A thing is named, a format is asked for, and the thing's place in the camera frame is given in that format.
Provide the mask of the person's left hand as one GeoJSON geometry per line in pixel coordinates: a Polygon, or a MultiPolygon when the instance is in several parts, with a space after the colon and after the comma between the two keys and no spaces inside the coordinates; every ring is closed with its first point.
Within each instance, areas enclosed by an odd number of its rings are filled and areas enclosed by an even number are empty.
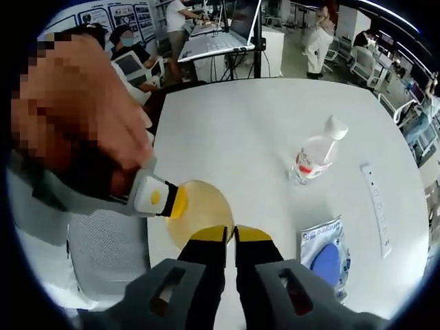
{"type": "Polygon", "coordinates": [[[99,147],[123,169],[142,166],[152,154],[147,126],[151,123],[130,95],[104,50],[96,56],[98,82],[96,128],[99,147]]]}

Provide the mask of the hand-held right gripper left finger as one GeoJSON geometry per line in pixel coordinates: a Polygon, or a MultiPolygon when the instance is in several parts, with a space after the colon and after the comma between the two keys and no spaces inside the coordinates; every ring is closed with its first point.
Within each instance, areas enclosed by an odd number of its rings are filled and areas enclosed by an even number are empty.
{"type": "Polygon", "coordinates": [[[176,259],[166,258],[126,287],[106,312],[107,329],[212,329],[224,290],[227,228],[193,234],[176,259]]]}

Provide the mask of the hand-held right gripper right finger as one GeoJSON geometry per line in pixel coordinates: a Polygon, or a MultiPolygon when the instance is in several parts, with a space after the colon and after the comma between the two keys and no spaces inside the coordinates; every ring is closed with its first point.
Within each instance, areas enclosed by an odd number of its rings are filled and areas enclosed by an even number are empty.
{"type": "Polygon", "coordinates": [[[343,329],[333,289],[294,259],[285,260],[269,234],[236,225],[236,288],[248,329],[343,329]]]}

